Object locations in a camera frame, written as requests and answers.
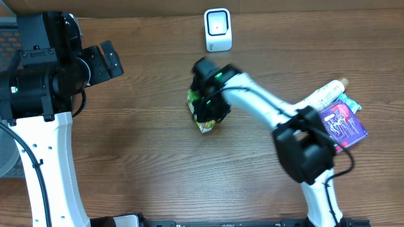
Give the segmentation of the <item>white tube gold cap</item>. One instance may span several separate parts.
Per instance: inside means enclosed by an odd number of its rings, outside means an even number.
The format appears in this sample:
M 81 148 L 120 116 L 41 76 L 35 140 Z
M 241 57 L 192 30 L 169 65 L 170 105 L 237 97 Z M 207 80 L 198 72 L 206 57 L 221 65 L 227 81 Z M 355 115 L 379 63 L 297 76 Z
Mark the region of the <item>white tube gold cap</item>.
M 299 102 L 298 105 L 300 107 L 310 106 L 317 111 L 321 111 L 343 94 L 348 86 L 349 81 L 347 78 L 335 79 L 314 91 Z

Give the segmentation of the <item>purple sanitary pad pack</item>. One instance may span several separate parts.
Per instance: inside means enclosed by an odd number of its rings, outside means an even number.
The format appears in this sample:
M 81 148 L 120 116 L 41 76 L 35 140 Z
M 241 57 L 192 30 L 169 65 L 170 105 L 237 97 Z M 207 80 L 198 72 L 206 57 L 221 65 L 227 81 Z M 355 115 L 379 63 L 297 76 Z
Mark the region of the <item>purple sanitary pad pack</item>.
M 319 116 L 328 134 L 344 148 L 349 148 L 368 136 L 365 127 L 341 100 L 322 110 Z

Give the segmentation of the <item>teal wet wipes pack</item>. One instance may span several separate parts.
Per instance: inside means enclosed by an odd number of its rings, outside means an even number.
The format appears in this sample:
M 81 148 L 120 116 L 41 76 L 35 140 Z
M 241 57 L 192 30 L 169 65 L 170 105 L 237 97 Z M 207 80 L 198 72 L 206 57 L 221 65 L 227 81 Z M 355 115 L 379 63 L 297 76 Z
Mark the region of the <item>teal wet wipes pack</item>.
M 362 110 L 362 106 L 359 105 L 356 101 L 353 99 L 349 98 L 345 93 L 341 94 L 339 99 L 343 101 L 350 109 L 351 111 L 356 114 L 359 110 Z

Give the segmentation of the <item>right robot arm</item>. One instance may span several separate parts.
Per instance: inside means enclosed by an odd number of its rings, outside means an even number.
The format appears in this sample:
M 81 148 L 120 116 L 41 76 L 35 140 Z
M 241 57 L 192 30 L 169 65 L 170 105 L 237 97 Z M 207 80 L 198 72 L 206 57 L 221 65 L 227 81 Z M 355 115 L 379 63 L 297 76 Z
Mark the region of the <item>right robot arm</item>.
M 346 171 L 334 172 L 337 142 L 327 133 L 313 107 L 293 107 L 255 83 L 247 73 L 228 64 L 217 67 L 202 58 L 191 69 L 193 119 L 221 122 L 233 106 L 261 121 L 271 132 L 278 160 L 300 184 L 311 226 L 343 226 L 333 185 Z

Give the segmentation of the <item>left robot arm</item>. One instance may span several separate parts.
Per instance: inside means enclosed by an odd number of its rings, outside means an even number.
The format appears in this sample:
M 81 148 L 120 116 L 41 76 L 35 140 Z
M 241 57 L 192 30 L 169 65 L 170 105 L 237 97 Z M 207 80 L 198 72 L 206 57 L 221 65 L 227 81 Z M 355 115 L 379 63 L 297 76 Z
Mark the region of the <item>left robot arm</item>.
M 89 218 L 74 168 L 73 98 L 124 72 L 110 41 L 83 48 L 77 19 L 60 11 L 20 15 L 22 48 L 1 73 L 1 129 L 18 147 L 34 226 L 140 227 L 137 214 Z

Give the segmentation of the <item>white barcode scanner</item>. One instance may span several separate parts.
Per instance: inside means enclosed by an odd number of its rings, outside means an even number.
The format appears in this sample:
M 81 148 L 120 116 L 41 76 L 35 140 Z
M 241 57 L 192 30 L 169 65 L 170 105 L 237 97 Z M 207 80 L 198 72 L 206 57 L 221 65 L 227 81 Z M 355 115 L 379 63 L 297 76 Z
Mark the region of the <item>white barcode scanner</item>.
M 223 52 L 232 48 L 232 25 L 228 9 L 213 8 L 206 10 L 204 25 L 208 52 Z

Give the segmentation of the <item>dark grey plastic basket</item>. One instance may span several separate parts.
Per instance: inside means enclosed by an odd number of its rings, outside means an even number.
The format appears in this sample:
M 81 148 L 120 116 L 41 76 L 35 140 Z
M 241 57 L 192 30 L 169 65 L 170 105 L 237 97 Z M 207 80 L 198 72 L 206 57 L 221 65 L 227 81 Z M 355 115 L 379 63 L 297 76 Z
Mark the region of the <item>dark grey plastic basket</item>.
M 15 17 L 1 17 L 1 123 L 8 125 L 12 118 L 11 92 L 16 91 L 6 84 L 6 76 L 20 66 L 21 39 Z M 24 178 L 23 165 L 16 141 L 1 130 L 1 177 Z

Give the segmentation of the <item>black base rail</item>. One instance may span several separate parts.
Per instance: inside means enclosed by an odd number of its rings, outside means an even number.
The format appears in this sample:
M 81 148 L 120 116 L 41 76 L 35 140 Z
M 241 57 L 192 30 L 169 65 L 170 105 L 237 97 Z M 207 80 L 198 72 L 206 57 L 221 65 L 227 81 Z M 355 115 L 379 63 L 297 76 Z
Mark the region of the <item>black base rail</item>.
M 175 222 L 146 221 L 143 227 L 310 227 L 313 224 L 306 219 L 283 219 L 281 221 L 245 221 L 245 222 Z

